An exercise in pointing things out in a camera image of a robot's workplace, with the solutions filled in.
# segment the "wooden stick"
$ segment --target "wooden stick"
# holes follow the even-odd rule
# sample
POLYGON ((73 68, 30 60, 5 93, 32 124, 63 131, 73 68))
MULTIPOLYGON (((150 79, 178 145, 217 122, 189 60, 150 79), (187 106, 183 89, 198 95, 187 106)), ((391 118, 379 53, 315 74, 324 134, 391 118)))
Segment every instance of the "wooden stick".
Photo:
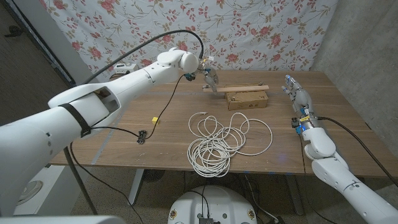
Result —
MULTIPOLYGON (((241 86, 241 87, 217 87, 218 93, 226 93, 226 92, 240 92, 240 91, 262 91, 269 90, 267 85, 262 86, 241 86)), ((204 93, 212 93, 213 90, 211 88, 204 88, 204 93)))

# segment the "black strap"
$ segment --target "black strap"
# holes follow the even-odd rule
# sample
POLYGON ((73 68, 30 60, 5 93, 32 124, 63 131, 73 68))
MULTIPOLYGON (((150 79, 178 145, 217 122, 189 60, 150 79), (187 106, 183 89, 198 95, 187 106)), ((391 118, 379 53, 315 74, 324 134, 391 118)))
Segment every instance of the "black strap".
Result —
POLYGON ((59 105, 65 109, 67 109, 67 111, 72 114, 72 116, 76 119, 76 121, 80 124, 81 127, 81 133, 80 133, 80 137, 84 137, 87 134, 91 134, 91 127, 88 126, 86 120, 84 119, 84 117, 82 117, 82 115, 79 113, 79 111, 76 110, 76 108, 74 108, 72 105, 70 105, 69 103, 64 103, 62 105, 59 105))

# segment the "wooden table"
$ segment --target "wooden table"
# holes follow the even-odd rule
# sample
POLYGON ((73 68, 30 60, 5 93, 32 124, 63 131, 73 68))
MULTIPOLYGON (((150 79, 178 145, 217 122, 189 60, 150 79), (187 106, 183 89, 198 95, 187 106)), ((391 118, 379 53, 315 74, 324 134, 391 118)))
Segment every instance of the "wooden table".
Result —
MULTIPOLYGON (((269 85, 269 97, 266 108, 241 110, 248 118, 265 121, 272 130, 272 146, 258 156, 235 155, 231 160, 230 172, 255 172, 268 174, 287 174, 287 183, 292 195, 295 211, 303 214, 303 208, 295 178, 289 174, 303 174, 303 161, 300 139, 291 127, 291 118, 295 117, 292 102, 282 91, 286 74, 294 77, 311 95, 318 116, 333 118, 352 130, 370 148, 384 167, 398 177, 398 160, 370 130, 355 109, 347 102, 332 82, 322 72, 263 72, 263 71, 219 71, 220 84, 259 83, 269 85)), ((204 93, 202 77, 188 82, 186 79, 178 85, 177 91, 160 118, 154 135, 145 144, 137 144, 137 138, 122 131, 104 130, 98 135, 77 140, 73 151, 84 166, 132 167, 137 168, 129 200, 135 203, 144 169, 193 170, 187 159, 189 144, 197 137, 188 128, 192 114, 206 111, 217 117, 222 124, 228 125, 233 113, 228 111, 223 95, 204 93)), ((131 102, 130 107, 114 123, 114 126, 135 133, 145 129, 152 131, 152 118, 158 117, 169 100, 175 83, 157 86, 131 102)), ((205 116, 197 116, 196 123, 205 116)), ((243 119, 238 118, 238 126, 243 119)), ((362 146, 339 126, 324 121, 330 137, 334 140, 338 152, 346 160, 351 172, 359 177, 385 177, 386 175, 371 159, 362 146)), ((263 150, 269 143, 270 135, 263 124, 252 123, 247 134, 247 142, 242 152, 254 153, 263 150)), ((51 164, 67 164, 63 153, 58 154, 51 164)), ((308 173, 313 173, 311 160, 305 157, 308 173)))

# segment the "table leg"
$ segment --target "table leg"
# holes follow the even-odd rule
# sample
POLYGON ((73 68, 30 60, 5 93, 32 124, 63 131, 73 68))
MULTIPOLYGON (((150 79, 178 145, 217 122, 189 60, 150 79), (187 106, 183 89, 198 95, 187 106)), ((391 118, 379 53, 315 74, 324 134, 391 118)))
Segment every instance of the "table leg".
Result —
POLYGON ((134 176, 134 180, 132 181, 132 186, 129 194, 129 202, 131 203, 131 205, 134 205, 138 198, 138 193, 142 185, 142 176, 144 175, 144 171, 144 169, 136 170, 136 174, 134 176))
POLYGON ((301 202, 301 196, 299 188, 297 187, 296 176, 285 175, 287 185, 289 186, 290 196, 292 197, 294 212, 297 215, 304 215, 303 204, 301 202))

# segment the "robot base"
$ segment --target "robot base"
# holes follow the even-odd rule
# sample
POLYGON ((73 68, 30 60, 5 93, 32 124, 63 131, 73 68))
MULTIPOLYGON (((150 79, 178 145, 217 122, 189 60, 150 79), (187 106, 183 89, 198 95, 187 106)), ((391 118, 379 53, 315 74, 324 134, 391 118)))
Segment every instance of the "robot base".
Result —
MULTIPOLYGON (((192 189, 202 193, 203 186, 192 189)), ((207 199, 213 222, 230 224, 256 224, 253 206, 240 194, 226 187, 207 185, 203 196, 207 199)), ((202 213, 202 196, 187 192, 177 199, 169 213, 168 224, 199 223, 202 213)), ((207 205, 203 200, 203 218, 207 218, 207 205)))

